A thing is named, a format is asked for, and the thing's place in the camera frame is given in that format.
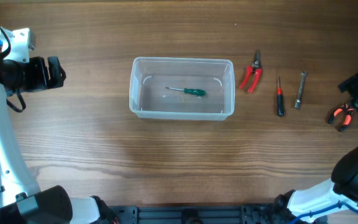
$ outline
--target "red and black screwdriver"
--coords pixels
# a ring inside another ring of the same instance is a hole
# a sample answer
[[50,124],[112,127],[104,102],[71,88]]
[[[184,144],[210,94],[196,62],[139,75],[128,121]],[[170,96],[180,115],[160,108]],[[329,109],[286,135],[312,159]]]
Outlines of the red and black screwdriver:
[[284,98],[283,98],[283,91],[281,90],[280,76],[278,76],[277,115],[284,116]]

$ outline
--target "wooden table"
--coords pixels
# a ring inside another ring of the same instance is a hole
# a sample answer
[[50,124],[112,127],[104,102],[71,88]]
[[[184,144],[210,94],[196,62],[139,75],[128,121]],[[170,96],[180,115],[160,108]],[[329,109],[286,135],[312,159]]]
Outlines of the wooden table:
[[[10,111],[43,190],[61,185],[109,205],[271,202],[328,179],[358,146],[357,116],[344,133],[326,123],[349,97],[337,85],[358,72],[358,1],[0,4],[0,24],[30,27],[31,56],[57,55],[67,73],[63,88],[25,94],[27,109]],[[253,94],[236,90],[223,122],[143,120],[129,110],[136,57],[229,59],[239,83],[256,49],[262,79]],[[275,115],[277,75],[284,118]],[[358,223],[350,212],[329,219]]]

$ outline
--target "red handle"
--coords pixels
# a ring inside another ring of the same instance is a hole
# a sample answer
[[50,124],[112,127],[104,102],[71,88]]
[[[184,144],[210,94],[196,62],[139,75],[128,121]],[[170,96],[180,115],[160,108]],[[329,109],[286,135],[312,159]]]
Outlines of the red handle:
[[239,89],[242,89],[246,86],[249,77],[251,77],[252,71],[254,70],[254,68],[252,68],[250,65],[247,66],[247,73],[246,76],[244,77],[244,80],[242,81]]
[[262,76],[262,69],[261,68],[258,68],[256,71],[255,71],[255,78],[254,78],[254,82],[252,84],[251,87],[249,87],[248,89],[248,92],[249,93],[252,93],[253,90],[255,89],[256,85],[258,84],[258,81],[260,79],[260,76]]

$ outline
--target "screwdriver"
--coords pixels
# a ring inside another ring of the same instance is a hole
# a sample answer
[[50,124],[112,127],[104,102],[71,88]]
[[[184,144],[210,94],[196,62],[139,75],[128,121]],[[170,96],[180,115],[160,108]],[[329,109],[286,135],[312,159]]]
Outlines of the screwdriver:
[[284,116],[284,98],[281,90],[280,76],[278,76],[278,90],[277,90],[277,115]]
[[183,91],[184,93],[188,93],[191,95],[196,95],[196,96],[204,96],[206,94],[206,92],[204,90],[199,90],[199,89],[178,89],[178,88],[171,88],[171,87],[166,87],[167,89],[170,90],[179,90],[179,91]]

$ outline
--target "green screwdriver handle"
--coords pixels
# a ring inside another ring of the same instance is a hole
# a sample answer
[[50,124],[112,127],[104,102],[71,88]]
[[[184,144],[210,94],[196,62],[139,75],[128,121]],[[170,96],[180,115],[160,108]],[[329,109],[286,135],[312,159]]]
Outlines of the green screwdriver handle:
[[196,96],[205,96],[206,92],[204,90],[199,89],[184,89],[183,92],[196,95]]

